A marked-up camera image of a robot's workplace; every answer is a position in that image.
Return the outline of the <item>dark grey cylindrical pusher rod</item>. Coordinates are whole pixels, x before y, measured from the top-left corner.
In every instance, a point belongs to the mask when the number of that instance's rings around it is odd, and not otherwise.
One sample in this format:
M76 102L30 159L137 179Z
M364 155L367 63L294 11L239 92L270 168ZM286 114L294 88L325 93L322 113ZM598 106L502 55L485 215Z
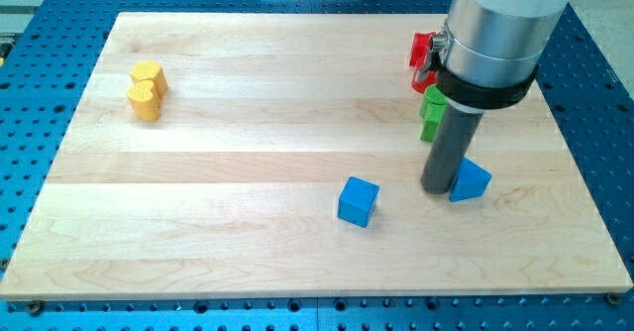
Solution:
M420 177L426 192L444 194L450 190L482 116L482 110L447 105Z

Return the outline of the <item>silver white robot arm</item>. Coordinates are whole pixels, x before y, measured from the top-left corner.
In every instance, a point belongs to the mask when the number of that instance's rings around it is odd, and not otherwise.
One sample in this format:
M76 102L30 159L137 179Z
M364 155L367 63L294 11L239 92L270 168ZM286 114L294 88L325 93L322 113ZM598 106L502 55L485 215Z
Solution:
M452 0L443 29L429 39L415 82L430 74L447 98L420 178L447 192L483 113L520 102L570 0Z

